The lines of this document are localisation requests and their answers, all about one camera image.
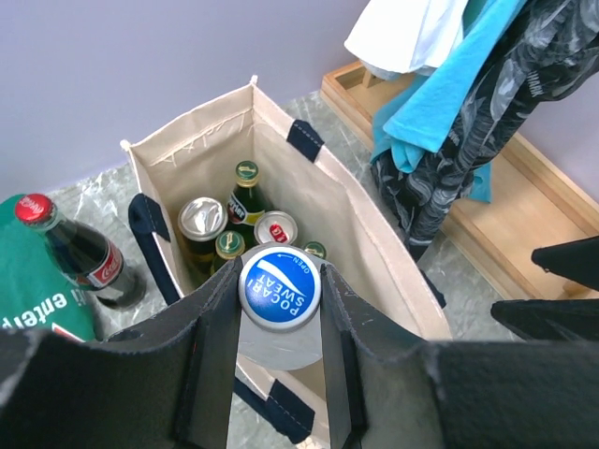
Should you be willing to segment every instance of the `green glass bottle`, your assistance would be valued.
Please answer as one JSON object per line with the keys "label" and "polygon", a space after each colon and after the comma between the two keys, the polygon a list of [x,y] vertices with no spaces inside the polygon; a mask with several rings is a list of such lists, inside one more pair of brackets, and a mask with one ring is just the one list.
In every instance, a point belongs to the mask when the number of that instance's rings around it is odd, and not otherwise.
{"label": "green glass bottle", "polygon": [[256,221],[270,209],[269,200],[258,185],[258,165],[252,161],[239,162],[235,167],[237,185],[227,204],[228,229],[239,232],[247,249],[255,245]]}
{"label": "green glass bottle", "polygon": [[216,238],[216,256],[212,260],[210,274],[214,274],[228,260],[245,252],[245,242],[239,232],[225,231]]}

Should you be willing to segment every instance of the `wooden tray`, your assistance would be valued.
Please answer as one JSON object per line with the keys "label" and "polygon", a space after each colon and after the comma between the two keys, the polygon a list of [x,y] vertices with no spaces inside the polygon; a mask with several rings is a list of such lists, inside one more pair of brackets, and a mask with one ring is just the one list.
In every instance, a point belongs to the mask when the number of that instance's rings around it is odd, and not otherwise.
{"label": "wooden tray", "polygon": [[[376,80],[354,63],[328,73],[322,98],[369,148],[373,114],[412,81]],[[536,248],[599,234],[599,205],[516,134],[493,161],[493,201],[454,203],[442,230],[505,298],[564,299],[599,293],[545,273]]]}

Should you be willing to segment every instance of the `purple wall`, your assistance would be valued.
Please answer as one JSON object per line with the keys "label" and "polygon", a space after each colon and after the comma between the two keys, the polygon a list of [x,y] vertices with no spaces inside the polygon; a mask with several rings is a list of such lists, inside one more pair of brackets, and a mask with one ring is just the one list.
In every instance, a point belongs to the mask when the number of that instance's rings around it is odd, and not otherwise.
{"label": "purple wall", "polygon": [[0,200],[125,161],[137,141],[253,74],[278,102],[353,60],[367,0],[3,0]]}
{"label": "purple wall", "polygon": [[599,76],[562,101],[539,105],[520,128],[551,162],[599,201]]}

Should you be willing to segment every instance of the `coca-cola bottle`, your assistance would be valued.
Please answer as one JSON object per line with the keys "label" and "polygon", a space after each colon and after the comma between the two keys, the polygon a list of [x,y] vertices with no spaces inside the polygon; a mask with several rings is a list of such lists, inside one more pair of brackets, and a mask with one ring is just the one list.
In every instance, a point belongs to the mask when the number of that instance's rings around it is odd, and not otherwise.
{"label": "coca-cola bottle", "polygon": [[67,220],[47,196],[24,196],[15,206],[15,215],[44,236],[63,274],[80,288],[91,290],[105,306],[128,308],[145,294],[145,283],[114,243],[86,224]]}

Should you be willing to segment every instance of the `blue can lid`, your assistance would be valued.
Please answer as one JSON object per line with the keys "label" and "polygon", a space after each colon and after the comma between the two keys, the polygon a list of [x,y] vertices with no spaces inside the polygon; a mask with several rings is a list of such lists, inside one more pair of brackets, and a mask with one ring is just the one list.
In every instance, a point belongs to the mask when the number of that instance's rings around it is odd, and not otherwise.
{"label": "blue can lid", "polygon": [[241,306],[266,330],[288,332],[306,324],[318,309],[320,291],[314,262],[296,248],[266,248],[241,271]]}

